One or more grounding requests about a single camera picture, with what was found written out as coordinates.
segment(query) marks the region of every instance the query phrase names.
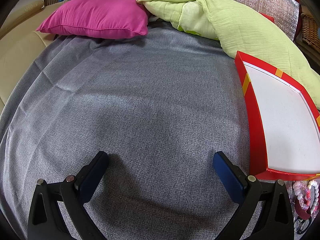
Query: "yellow stripe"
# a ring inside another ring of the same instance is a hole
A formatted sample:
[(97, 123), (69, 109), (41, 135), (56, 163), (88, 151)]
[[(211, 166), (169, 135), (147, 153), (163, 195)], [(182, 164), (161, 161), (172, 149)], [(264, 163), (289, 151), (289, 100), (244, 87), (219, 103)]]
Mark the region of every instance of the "yellow stripe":
[(283, 74), (283, 71), (277, 68), (277, 70), (276, 70), (276, 76), (279, 77), (279, 78), (281, 78), (281, 77), (282, 77), (282, 74)]
[(311, 179), (314, 179), (316, 177), (320, 176), (320, 173), (317, 173), (315, 176), (311, 177), (311, 178), (308, 178), (308, 179), (304, 179), (304, 180), (311, 180)]
[(250, 80), (250, 77), (248, 75), (248, 73), (245, 75), (245, 78), (244, 78), (244, 82), (243, 82), (243, 85), (242, 85), (242, 91), (243, 91), (243, 95), (245, 96), (246, 92), (247, 92), (247, 89), (248, 89), (248, 86), (249, 86), (249, 83), (251, 82)]

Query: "green blanket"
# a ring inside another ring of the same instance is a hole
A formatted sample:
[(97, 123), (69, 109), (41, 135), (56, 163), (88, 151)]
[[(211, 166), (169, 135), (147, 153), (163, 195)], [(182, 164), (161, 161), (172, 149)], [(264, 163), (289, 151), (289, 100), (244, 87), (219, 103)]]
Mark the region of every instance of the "green blanket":
[(220, 40), (232, 58), (242, 51), (281, 69), (302, 84), (320, 109), (320, 76), (273, 22), (233, 0), (137, 0), (179, 31)]

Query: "blue gripper pad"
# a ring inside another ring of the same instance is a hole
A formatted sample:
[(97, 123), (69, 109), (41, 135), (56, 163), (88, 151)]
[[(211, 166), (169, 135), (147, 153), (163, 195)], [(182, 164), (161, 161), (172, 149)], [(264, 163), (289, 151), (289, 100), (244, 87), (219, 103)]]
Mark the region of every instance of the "blue gripper pad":
[(242, 204), (245, 198), (247, 182), (245, 174), (238, 166), (233, 165), (223, 152), (216, 152), (213, 156), (213, 168), (226, 188), (232, 201)]

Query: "bead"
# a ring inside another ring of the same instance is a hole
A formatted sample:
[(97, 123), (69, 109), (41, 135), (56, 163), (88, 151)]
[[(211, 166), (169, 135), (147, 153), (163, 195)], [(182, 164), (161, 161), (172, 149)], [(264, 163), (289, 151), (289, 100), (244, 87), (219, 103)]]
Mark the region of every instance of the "bead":
[(300, 186), (301, 182), (300, 181), (296, 181), (294, 184), (293, 184), (293, 188), (297, 187), (297, 186)]

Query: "gray fabric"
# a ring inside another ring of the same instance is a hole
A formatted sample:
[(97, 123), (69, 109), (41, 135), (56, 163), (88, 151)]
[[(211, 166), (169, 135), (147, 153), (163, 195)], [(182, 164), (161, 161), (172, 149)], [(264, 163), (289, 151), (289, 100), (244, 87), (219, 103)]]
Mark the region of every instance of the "gray fabric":
[(85, 207), (109, 240), (214, 239), (237, 208), (214, 152), (249, 172), (233, 59), (168, 23), (130, 40), (58, 38), (13, 91), (0, 131), (1, 208), (20, 237), (36, 180), (62, 181), (99, 150), (110, 166)]

